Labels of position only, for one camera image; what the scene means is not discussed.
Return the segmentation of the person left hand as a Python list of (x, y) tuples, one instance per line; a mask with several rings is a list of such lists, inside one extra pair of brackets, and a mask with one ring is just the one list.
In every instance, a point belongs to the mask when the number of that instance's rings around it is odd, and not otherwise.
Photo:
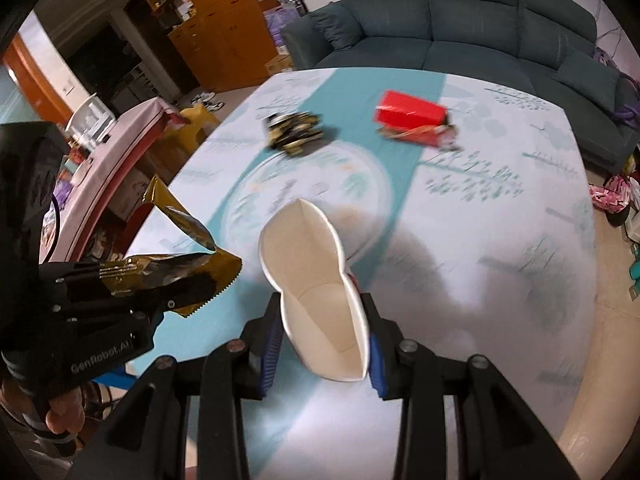
[[(37, 415), (32, 400), (18, 388), (13, 379), (2, 380), (1, 404), (21, 422), (25, 415), (32, 417)], [(49, 401), (44, 423), (54, 434), (62, 434), (65, 431), (70, 434), (79, 434), (85, 425), (85, 420), (82, 392), (79, 388), (75, 388)]]

